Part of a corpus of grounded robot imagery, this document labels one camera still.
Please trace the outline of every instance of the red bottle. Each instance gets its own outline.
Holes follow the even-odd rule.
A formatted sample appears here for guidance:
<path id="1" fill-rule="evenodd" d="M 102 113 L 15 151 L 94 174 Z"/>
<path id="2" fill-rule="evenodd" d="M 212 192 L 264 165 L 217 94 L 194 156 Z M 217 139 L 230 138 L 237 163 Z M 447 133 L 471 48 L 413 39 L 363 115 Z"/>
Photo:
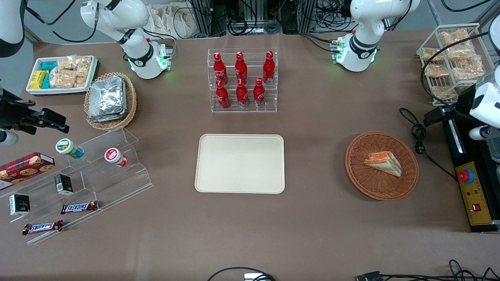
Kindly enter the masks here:
<path id="1" fill-rule="evenodd" d="M 268 50 L 267 53 L 265 53 L 265 62 L 263 67 L 264 73 L 262 76 L 262 80 L 267 85 L 272 84 L 275 81 L 276 65 L 273 56 L 274 56 L 273 51 Z"/>
<path id="2" fill-rule="evenodd" d="M 217 77 L 217 80 L 222 81 L 223 86 L 226 86 L 228 84 L 228 72 L 226 71 L 226 65 L 221 59 L 221 54 L 218 52 L 214 53 L 213 59 L 215 60 L 213 64 L 215 77 Z"/>
<path id="3" fill-rule="evenodd" d="M 262 86 L 262 78 L 255 79 L 255 87 L 253 87 L 253 101 L 255 102 L 255 106 L 258 108 L 263 108 L 266 105 L 264 101 L 264 94 L 266 93 L 266 89 Z"/>
<path id="4" fill-rule="evenodd" d="M 215 91 L 215 95 L 217 95 L 217 101 L 223 109 L 228 109 L 230 106 L 228 90 L 224 88 L 223 82 L 221 80 L 217 80 L 215 82 L 217 86 L 217 90 Z"/>
<path id="5" fill-rule="evenodd" d="M 243 80 L 244 85 L 246 85 L 248 74 L 247 63 L 243 60 L 243 53 L 240 51 L 236 53 L 236 64 L 234 68 L 236 69 L 236 79 Z"/>
<path id="6" fill-rule="evenodd" d="M 243 79 L 238 79 L 237 83 L 238 87 L 236 88 L 236 98 L 238 99 L 238 106 L 244 109 L 249 106 L 249 91 L 247 90 L 247 87 L 245 87 Z"/>

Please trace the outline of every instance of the sandwich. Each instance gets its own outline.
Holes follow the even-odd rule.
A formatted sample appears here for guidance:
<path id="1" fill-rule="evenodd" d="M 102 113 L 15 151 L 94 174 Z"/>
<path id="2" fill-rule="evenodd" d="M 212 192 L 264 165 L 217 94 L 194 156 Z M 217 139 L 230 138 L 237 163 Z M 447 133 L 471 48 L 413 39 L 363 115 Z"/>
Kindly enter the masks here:
<path id="1" fill-rule="evenodd" d="M 390 151 L 368 154 L 364 164 L 396 177 L 401 177 L 401 164 Z"/>

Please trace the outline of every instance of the table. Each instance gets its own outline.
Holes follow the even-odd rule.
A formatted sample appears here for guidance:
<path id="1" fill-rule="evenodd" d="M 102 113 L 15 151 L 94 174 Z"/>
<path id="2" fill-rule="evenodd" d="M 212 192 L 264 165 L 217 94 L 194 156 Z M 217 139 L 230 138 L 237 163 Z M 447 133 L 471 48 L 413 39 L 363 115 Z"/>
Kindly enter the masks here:
<path id="1" fill-rule="evenodd" d="M 493 234 L 468 233 L 458 185 L 423 155 L 414 191 L 394 202 L 375 201 L 349 180 L 344 154 L 367 131 L 394 134 L 413 147 L 410 124 L 431 110 L 415 51 L 430 33 L 387 32 L 364 72 L 333 65 L 327 52 L 298 35 L 224 36 L 180 40 L 172 70 L 153 80 L 134 75 L 116 43 L 35 43 L 34 56 L 94 55 L 99 74 L 122 72 L 135 85 L 138 107 L 127 127 L 155 186 L 69 231 L 35 246 L 0 214 L 3 280 L 206 280 L 219 269 L 248 266 L 282 281 L 353 280 L 359 274 L 447 274 L 448 260 L 483 272 L 500 264 Z M 336 38 L 338 34 L 324 34 Z M 276 113 L 212 114 L 208 48 L 279 50 Z M 85 121 L 84 97 L 33 97 L 67 117 L 77 143 L 102 134 Z M 195 190 L 198 141 L 206 133 L 279 134 L 285 142 L 286 188 L 278 195 Z M 5 163 L 32 151 L 55 154 L 66 135 L 20 133 L 1 150 Z M 428 129 L 428 153 L 452 170 L 441 125 Z M 242 280 L 229 272 L 217 280 Z"/>

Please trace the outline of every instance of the round wicker basket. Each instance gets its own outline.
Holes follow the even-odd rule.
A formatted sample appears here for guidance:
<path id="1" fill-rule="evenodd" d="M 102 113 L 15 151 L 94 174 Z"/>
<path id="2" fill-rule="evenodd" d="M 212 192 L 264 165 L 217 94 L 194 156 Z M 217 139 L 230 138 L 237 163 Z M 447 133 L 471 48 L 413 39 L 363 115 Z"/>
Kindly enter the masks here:
<path id="1" fill-rule="evenodd" d="M 401 177 L 363 164 L 369 153 L 383 151 L 391 151 L 401 163 Z M 419 165 L 412 150 L 399 138 L 381 131 L 360 134 L 352 140 L 345 152 L 345 168 L 361 192 L 383 201 L 408 196 L 419 179 Z"/>
<path id="2" fill-rule="evenodd" d="M 136 96 L 136 89 L 134 88 L 134 85 L 132 85 L 132 82 L 130 79 L 123 73 L 117 73 L 117 72 L 111 72 L 111 73 L 106 73 L 104 75 L 99 76 L 95 80 L 103 80 L 103 79 L 108 79 L 111 76 L 120 76 L 125 80 L 125 94 L 126 94 L 126 108 L 128 111 L 127 116 L 124 119 L 117 119 L 117 120 L 111 120 L 111 121 L 105 121 L 105 122 L 94 122 L 87 118 L 87 123 L 89 123 L 92 127 L 104 131 L 112 131 L 118 127 L 125 127 L 127 126 L 132 119 L 134 118 L 134 115 L 136 114 L 136 109 L 137 109 L 137 96 Z M 85 94 L 85 103 L 83 104 L 83 110 L 89 115 L 89 96 L 90 96 L 90 91 L 91 89 L 87 89 L 87 93 Z"/>

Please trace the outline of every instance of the emergency stop button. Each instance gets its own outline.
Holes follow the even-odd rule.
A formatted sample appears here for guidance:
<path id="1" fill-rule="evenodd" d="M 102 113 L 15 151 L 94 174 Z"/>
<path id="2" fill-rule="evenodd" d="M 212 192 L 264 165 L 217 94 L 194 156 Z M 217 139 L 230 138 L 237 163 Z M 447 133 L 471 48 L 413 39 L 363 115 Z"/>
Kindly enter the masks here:
<path id="1" fill-rule="evenodd" d="M 458 179 L 466 184 L 472 184 L 474 182 L 474 172 L 471 169 L 459 171 Z"/>

